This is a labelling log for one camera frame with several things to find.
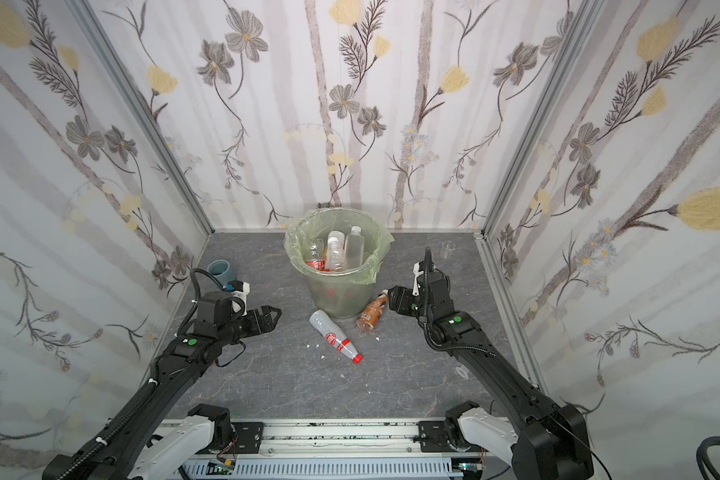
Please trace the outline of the orange brown coffee bottle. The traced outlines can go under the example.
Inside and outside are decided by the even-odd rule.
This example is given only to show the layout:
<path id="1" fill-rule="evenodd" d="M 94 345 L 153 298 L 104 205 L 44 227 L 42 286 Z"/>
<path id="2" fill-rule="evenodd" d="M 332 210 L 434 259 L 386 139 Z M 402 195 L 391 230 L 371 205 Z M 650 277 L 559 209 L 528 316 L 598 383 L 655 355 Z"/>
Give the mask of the orange brown coffee bottle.
<path id="1" fill-rule="evenodd" d="M 363 331 L 374 330 L 381 316 L 383 315 L 384 309 L 388 301 L 388 291 L 382 290 L 381 293 L 373 301 L 371 301 L 361 312 L 360 316 L 356 321 L 357 327 Z"/>

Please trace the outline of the frosted clear square bottle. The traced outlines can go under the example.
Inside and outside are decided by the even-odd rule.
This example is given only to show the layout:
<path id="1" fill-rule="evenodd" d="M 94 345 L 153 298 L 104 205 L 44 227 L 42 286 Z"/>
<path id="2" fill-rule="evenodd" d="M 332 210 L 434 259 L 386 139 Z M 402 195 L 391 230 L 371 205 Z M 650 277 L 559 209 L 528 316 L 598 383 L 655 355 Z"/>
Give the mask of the frosted clear square bottle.
<path id="1" fill-rule="evenodd" d="M 345 241 L 345 260 L 349 270 L 362 266 L 364 260 L 365 238 L 360 226 L 352 226 Z"/>

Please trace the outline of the clear bottle red cap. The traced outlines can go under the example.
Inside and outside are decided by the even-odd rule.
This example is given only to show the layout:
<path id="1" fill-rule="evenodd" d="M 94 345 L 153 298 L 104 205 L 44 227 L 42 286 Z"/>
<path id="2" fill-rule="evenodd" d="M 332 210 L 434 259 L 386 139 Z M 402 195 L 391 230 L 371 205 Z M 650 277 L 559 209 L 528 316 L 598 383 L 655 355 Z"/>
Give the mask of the clear bottle red cap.
<path id="1" fill-rule="evenodd" d="M 321 336 L 338 352 L 349 358 L 354 364 L 359 364 L 363 356 L 354 347 L 344 331 L 323 310 L 317 310 L 309 317 L 309 323 Z"/>
<path id="2" fill-rule="evenodd" d="M 333 230 L 328 234 L 327 244 L 335 243 L 343 246 L 345 243 L 345 234 L 341 231 Z"/>

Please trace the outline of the red label yellow cap bottle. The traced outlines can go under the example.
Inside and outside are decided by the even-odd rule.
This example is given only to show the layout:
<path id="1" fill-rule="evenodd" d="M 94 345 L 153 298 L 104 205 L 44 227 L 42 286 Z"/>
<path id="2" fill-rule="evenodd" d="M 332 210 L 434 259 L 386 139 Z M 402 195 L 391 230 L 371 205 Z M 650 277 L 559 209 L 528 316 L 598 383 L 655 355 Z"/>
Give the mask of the red label yellow cap bottle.
<path id="1" fill-rule="evenodd" d="M 305 263 L 316 271 L 325 271 L 325 241 L 323 238 L 314 238 L 308 242 Z"/>

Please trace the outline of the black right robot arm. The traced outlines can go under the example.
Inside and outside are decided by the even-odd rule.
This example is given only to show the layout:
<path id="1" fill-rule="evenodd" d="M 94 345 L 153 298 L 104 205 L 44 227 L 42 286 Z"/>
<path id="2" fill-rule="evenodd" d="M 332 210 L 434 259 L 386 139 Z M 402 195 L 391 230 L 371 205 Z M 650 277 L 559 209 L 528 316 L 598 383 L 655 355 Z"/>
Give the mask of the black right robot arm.
<path id="1" fill-rule="evenodd" d="M 444 423 L 450 444 L 482 448 L 518 479 L 591 478 L 594 454 L 583 414 L 545 395 L 495 348 L 469 313 L 455 308 L 450 279 L 430 252 L 413 273 L 412 287 L 390 289 L 390 309 L 416 319 L 427 345 L 464 365 L 506 412 L 500 420 L 476 403 L 461 404 Z"/>

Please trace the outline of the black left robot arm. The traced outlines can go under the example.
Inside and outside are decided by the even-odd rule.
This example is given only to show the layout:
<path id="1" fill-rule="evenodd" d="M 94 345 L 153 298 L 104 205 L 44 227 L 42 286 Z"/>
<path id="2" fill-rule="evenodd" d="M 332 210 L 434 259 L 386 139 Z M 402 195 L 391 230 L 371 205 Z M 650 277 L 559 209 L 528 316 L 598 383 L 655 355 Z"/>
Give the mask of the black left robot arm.
<path id="1" fill-rule="evenodd" d="M 124 407 L 76 453 L 59 454 L 45 467 L 45 479 L 166 479 L 194 454 L 223 453 L 240 439 L 226 407 L 201 404 L 169 433 L 157 430 L 180 397 L 228 346 L 275 330 L 281 309 L 250 309 L 246 283 L 218 284 L 202 292 L 195 268 L 189 278 L 194 303 L 175 337 L 155 356 L 146 381 Z"/>

